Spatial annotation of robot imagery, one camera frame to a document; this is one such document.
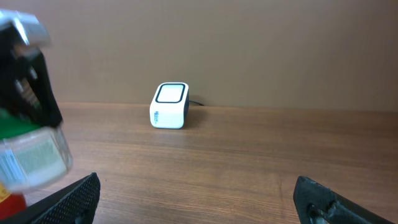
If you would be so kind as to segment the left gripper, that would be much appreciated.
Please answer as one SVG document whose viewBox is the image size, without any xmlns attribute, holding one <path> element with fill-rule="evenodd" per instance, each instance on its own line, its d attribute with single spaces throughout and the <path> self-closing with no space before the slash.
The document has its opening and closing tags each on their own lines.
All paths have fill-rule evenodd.
<svg viewBox="0 0 398 224">
<path fill-rule="evenodd" d="M 40 50 L 17 55 L 15 27 L 1 28 L 1 108 L 39 126 L 56 128 L 63 118 Z"/>
</svg>

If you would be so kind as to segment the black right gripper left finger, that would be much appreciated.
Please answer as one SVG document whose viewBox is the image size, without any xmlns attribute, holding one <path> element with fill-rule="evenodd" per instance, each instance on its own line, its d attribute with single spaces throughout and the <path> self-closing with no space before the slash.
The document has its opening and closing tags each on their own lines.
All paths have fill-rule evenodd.
<svg viewBox="0 0 398 224">
<path fill-rule="evenodd" d="M 1 224 L 92 224 L 100 200 L 97 173 L 66 186 Z"/>
</svg>

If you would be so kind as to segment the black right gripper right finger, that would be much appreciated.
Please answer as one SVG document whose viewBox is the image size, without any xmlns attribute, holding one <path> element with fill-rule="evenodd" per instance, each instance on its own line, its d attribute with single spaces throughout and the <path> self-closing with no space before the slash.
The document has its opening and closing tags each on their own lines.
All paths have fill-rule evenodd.
<svg viewBox="0 0 398 224">
<path fill-rule="evenodd" d="M 301 224 L 392 224 L 306 177 L 298 177 L 293 200 Z"/>
</svg>

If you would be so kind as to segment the green lid glass jar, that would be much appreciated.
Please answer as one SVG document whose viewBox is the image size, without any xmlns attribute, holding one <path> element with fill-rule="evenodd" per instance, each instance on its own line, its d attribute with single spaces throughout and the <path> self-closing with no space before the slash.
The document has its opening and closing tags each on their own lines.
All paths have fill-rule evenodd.
<svg viewBox="0 0 398 224">
<path fill-rule="evenodd" d="M 48 187 L 73 166 L 62 128 L 40 126 L 1 110 L 1 183 L 13 193 Z"/>
</svg>

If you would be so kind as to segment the red yellow sauce bottle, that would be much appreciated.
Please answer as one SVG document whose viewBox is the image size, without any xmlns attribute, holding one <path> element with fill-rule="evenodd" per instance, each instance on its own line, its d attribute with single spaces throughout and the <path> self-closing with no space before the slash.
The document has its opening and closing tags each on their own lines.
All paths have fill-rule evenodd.
<svg viewBox="0 0 398 224">
<path fill-rule="evenodd" d="M 15 194 L 8 191 L 3 184 L 0 186 L 0 219 L 5 220 L 27 208 L 23 194 Z"/>
</svg>

